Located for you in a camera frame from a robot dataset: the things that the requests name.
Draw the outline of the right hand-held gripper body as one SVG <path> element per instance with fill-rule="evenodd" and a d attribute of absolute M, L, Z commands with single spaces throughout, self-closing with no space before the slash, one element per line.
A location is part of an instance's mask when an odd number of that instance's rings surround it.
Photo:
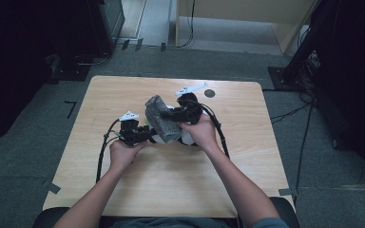
<path fill-rule="evenodd" d="M 194 94 L 194 91 L 207 87 L 207 83 L 203 83 L 202 85 L 188 85 L 184 86 L 182 89 L 175 92 L 175 95 L 178 96 L 178 104 L 179 107 L 183 109 L 184 113 L 181 116 L 184 118 L 186 123 L 196 124 L 202 114 L 202 106 L 198 102 L 197 96 Z"/>

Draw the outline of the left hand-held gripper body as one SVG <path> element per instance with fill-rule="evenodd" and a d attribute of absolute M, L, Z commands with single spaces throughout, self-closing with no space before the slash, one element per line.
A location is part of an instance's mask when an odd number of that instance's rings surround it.
<path fill-rule="evenodd" d="M 128 146 L 139 143 L 139 115 L 127 111 L 121 118 L 120 139 Z"/>

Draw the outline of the grey fuzzy knitted scarf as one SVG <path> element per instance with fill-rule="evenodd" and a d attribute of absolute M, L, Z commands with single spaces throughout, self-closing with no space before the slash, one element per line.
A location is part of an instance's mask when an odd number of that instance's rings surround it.
<path fill-rule="evenodd" d="M 169 108 L 159 95 L 151 97 L 145 103 L 145 116 L 149 126 L 156 132 L 152 136 L 155 143 L 172 143 L 182 135 L 179 125 L 166 118 L 169 113 Z"/>

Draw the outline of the panda plush toy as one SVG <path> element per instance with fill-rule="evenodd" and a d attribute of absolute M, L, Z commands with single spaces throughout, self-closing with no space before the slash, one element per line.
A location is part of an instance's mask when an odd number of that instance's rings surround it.
<path fill-rule="evenodd" d="M 148 107 L 145 111 L 145 115 L 148 125 L 153 129 L 154 133 L 156 133 L 156 136 L 154 136 L 156 143 L 195 144 L 191 135 L 187 131 L 181 129 L 176 122 L 164 120 L 160 116 L 160 110 L 158 108 Z"/>

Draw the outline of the person's left hand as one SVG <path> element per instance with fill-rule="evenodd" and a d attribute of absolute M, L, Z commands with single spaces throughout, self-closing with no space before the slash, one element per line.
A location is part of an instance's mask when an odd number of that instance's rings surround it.
<path fill-rule="evenodd" d="M 133 163 L 140 150 L 147 146 L 147 142 L 140 142 L 135 146 L 128 146 L 121 141 L 115 141 L 109 147 L 110 149 L 110 167 L 111 172 L 124 172 L 127 167 Z"/>

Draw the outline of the person's right hand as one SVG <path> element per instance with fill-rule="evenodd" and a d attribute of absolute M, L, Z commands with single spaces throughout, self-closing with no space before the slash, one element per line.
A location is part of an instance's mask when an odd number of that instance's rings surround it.
<path fill-rule="evenodd" d="M 216 140 L 216 128 L 208 115 L 202 114 L 196 124 L 180 123 L 180 127 L 205 153 L 221 151 Z"/>

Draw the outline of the black angled floor tape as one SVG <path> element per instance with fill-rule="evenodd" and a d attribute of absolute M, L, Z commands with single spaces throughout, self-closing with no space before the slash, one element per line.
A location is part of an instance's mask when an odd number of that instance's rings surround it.
<path fill-rule="evenodd" d="M 71 108 L 67 114 L 67 119 L 69 119 L 74 111 L 75 106 L 77 105 L 77 102 L 75 101 L 64 101 L 65 104 L 71 105 Z"/>

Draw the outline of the black equipment case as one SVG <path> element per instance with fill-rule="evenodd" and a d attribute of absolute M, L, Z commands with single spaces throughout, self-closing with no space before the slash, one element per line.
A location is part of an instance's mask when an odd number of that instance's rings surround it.
<path fill-rule="evenodd" d="M 100 55 L 111 54 L 125 22 L 121 0 L 89 0 Z"/>

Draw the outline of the light wooden cabinet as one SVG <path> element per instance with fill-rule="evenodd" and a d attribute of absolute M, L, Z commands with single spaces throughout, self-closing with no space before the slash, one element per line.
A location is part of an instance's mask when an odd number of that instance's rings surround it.
<path fill-rule="evenodd" d="M 319 0 L 177 0 L 176 16 L 270 23 L 286 54 Z"/>

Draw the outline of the black metal stand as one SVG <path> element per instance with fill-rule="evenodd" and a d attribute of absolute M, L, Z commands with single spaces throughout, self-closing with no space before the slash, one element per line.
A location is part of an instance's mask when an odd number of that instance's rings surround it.
<path fill-rule="evenodd" d="M 277 91 L 302 91 L 307 88 L 304 79 L 308 76 L 310 57 L 329 26 L 335 26 L 334 15 L 342 0 L 318 0 L 311 14 L 311 27 L 308 29 L 298 50 L 286 67 L 269 66 L 268 72 Z"/>

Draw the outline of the dark curtain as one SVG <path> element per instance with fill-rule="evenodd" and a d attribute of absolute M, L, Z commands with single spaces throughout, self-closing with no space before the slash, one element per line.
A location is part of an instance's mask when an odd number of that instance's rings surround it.
<path fill-rule="evenodd" d="M 51 77 L 47 57 L 72 62 L 68 36 L 86 0 L 0 0 L 0 137 Z"/>
<path fill-rule="evenodd" d="M 315 83 L 328 98 L 336 138 L 365 160 L 365 0 L 322 0 L 334 8 L 317 32 Z"/>

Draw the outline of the black stand base plate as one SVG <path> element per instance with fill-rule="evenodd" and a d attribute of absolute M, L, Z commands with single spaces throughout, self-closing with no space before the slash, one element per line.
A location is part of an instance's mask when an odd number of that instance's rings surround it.
<path fill-rule="evenodd" d="M 55 53 L 49 55 L 46 60 L 52 69 L 48 79 L 48 83 L 52 85 L 56 85 L 60 81 L 84 82 L 90 70 L 90 65 L 80 63 L 74 54 Z"/>

